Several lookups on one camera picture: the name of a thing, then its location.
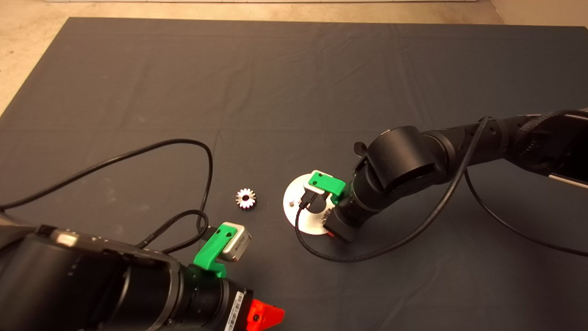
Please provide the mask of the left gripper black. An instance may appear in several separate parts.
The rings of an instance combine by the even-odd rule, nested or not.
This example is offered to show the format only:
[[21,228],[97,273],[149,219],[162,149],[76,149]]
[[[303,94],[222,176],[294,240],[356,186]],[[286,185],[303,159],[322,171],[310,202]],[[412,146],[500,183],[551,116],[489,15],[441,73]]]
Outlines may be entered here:
[[221,331],[266,331],[285,318],[285,310],[253,300],[252,289],[231,280],[223,280],[221,285]]

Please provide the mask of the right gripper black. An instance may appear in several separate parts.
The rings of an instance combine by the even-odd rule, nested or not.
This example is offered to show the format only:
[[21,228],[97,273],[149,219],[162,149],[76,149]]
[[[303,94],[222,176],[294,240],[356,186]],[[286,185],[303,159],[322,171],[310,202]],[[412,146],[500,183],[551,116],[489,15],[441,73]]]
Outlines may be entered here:
[[326,212],[323,228],[327,230],[327,235],[330,237],[351,243],[365,221],[365,211],[358,205],[337,205]]

